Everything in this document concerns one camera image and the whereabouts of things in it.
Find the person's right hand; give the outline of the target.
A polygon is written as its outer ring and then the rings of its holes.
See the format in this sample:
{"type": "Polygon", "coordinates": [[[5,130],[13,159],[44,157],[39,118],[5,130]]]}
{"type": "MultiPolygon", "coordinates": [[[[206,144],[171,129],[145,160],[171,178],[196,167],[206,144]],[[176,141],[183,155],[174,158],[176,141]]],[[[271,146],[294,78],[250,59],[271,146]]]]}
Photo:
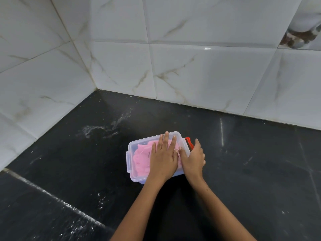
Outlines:
{"type": "Polygon", "coordinates": [[[189,166],[182,166],[188,182],[193,186],[203,181],[203,166],[205,165],[205,154],[198,139],[195,139],[194,146],[188,156],[189,166]]]}

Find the person's left hand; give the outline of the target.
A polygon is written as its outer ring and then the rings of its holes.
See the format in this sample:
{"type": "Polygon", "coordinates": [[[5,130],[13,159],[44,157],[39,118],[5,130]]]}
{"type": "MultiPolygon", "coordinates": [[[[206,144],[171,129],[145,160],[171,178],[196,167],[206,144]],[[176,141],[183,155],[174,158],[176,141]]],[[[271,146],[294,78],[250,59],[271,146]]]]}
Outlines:
{"type": "Polygon", "coordinates": [[[176,136],[173,136],[171,142],[168,140],[168,150],[162,151],[163,135],[158,139],[156,156],[150,159],[150,172],[146,180],[147,183],[164,184],[176,172],[178,165],[173,164],[173,152],[176,147],[176,136]]]}

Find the clear plastic container lid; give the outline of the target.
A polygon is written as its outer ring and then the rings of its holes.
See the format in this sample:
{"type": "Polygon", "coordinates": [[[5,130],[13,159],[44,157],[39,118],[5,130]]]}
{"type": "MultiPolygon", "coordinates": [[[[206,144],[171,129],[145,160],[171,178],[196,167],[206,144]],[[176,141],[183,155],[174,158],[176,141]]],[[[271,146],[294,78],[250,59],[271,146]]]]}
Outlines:
{"type": "MultiPolygon", "coordinates": [[[[160,135],[147,137],[132,141],[128,145],[128,151],[126,152],[126,168],[130,175],[130,179],[133,182],[139,182],[145,184],[148,174],[150,172],[150,155],[153,143],[157,144],[160,135]]],[[[177,131],[169,133],[170,146],[172,138],[176,137],[175,149],[179,147],[183,148],[187,154],[190,155],[190,151],[194,149],[189,137],[183,138],[177,131]]]]}

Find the clear plastic container box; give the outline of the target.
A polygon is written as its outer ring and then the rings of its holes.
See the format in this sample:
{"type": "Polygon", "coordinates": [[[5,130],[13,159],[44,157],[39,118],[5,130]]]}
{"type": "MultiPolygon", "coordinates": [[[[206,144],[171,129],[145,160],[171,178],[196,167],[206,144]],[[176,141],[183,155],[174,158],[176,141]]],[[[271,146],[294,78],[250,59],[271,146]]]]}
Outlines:
{"type": "MultiPolygon", "coordinates": [[[[129,176],[130,176],[130,179],[131,179],[132,182],[138,182],[138,183],[140,183],[140,184],[142,184],[142,185],[144,185],[144,184],[146,183],[147,176],[134,177],[134,175],[133,175],[134,172],[133,172],[133,171],[128,172],[128,173],[129,173],[129,176]]],[[[184,174],[183,169],[178,169],[178,170],[173,174],[172,177],[176,177],[176,176],[179,176],[179,175],[182,175],[182,174],[184,174]]]]}

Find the person's right forearm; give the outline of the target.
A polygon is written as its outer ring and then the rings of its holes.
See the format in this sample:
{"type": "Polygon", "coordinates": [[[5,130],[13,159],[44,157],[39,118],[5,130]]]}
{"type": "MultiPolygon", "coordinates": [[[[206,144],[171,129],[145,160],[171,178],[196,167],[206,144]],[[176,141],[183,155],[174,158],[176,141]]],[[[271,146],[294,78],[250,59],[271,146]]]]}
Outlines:
{"type": "Polygon", "coordinates": [[[215,228],[224,241],[257,241],[214,194],[202,177],[185,176],[205,204],[215,228]]]}

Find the person's left forearm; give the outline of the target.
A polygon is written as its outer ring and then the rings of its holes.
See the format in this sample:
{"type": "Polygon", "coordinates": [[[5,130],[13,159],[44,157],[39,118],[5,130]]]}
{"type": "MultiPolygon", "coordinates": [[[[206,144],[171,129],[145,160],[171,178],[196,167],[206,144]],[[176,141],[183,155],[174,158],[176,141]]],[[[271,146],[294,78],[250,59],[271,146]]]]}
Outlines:
{"type": "Polygon", "coordinates": [[[110,241],[142,241],[156,197],[169,178],[148,177],[110,241]]]}

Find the pink cloth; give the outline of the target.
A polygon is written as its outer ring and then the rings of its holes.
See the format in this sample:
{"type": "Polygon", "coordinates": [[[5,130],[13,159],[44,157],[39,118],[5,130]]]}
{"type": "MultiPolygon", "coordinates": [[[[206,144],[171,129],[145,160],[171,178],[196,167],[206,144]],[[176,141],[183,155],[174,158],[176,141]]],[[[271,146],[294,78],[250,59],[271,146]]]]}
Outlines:
{"type": "Polygon", "coordinates": [[[150,172],[150,151],[153,142],[158,143],[158,140],[137,145],[138,148],[134,151],[132,158],[134,177],[148,176],[150,172]]]}

